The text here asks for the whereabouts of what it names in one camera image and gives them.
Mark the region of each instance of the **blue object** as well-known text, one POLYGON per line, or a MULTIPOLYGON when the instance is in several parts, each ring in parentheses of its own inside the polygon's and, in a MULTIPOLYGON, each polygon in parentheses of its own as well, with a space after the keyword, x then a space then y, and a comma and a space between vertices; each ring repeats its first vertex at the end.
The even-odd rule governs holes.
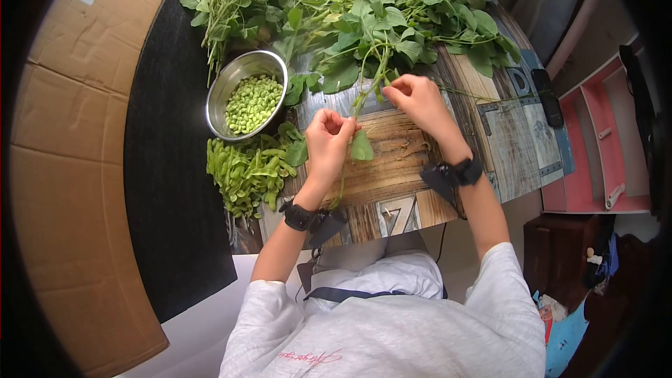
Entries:
POLYGON ((597 267, 595 275, 599 276, 604 273, 607 279, 611 278, 618 270, 618 249, 616 248, 616 234, 611 233, 609 239, 609 254, 606 254, 602 259, 602 264, 597 267))
POLYGON ((574 356, 583 335, 588 329, 588 321, 583 316, 585 299, 571 315, 563 321, 553 322, 546 345, 546 377, 557 378, 565 371, 574 356))

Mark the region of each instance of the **stainless steel bowl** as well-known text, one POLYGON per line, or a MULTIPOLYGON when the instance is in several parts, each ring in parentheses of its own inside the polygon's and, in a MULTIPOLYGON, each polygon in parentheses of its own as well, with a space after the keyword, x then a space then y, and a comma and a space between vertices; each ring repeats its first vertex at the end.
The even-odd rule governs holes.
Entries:
POLYGON ((206 101, 206 119, 208 126, 218 138, 226 141, 240 141, 251 138, 263 130, 273 117, 278 115, 285 101, 288 85, 287 66, 279 55, 265 50, 250 51, 233 59, 219 73, 219 78, 212 84, 206 101), (226 124, 226 106, 229 105, 231 94, 238 83, 248 76, 273 76, 282 83, 282 95, 273 113, 257 129, 246 134, 235 135, 226 124))

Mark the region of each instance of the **person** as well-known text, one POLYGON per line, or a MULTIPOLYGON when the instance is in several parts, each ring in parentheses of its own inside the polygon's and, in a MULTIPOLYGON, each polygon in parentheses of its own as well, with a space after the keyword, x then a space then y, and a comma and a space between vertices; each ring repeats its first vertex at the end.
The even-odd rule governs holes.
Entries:
MULTIPOLYGON (((432 81, 405 74, 383 92, 436 139, 448 164, 473 158, 432 81)), ((309 174, 294 204, 318 209, 360 128, 334 111, 317 112, 306 130, 309 174)), ((501 206, 484 174, 459 193, 481 259, 464 305, 443 299, 441 273, 425 251, 391 249, 393 238, 381 248, 383 238, 337 247, 333 257, 324 249, 312 277, 312 289, 374 298, 352 296, 339 303, 309 294, 301 308, 285 282, 306 232, 280 222, 257 258, 220 377, 543 377, 544 325, 501 206), (370 265, 361 265, 371 254, 370 265)))

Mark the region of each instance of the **cardboard box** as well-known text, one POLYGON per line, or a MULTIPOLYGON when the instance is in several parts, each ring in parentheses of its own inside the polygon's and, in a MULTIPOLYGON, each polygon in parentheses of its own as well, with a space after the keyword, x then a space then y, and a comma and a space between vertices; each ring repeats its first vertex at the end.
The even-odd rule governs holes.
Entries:
POLYGON ((111 377, 168 347, 142 285, 124 202, 133 75, 161 0, 55 0, 12 126, 12 203, 28 277, 81 371, 111 377))

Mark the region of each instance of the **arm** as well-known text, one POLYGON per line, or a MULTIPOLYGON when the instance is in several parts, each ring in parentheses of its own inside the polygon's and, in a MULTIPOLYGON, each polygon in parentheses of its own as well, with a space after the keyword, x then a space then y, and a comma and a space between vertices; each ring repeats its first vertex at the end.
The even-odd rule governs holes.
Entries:
MULTIPOLYGON (((385 87, 383 93, 418 127, 436 139, 448 164, 459 164, 466 158, 473 158, 434 82, 406 74, 385 87)), ((460 187, 460 198, 481 260, 492 247, 509 242, 504 213, 485 174, 481 174, 476 184, 460 187)))
MULTIPOLYGON (((332 110, 321 109, 315 114, 306 130, 310 173, 294 198, 295 205, 307 211, 319 209, 324 196, 341 171, 350 138, 361 127, 354 119, 341 117, 332 110)), ((252 282, 260 279, 287 282, 307 232, 290 228, 284 220, 282 217, 271 238, 261 249, 252 270, 252 282)))

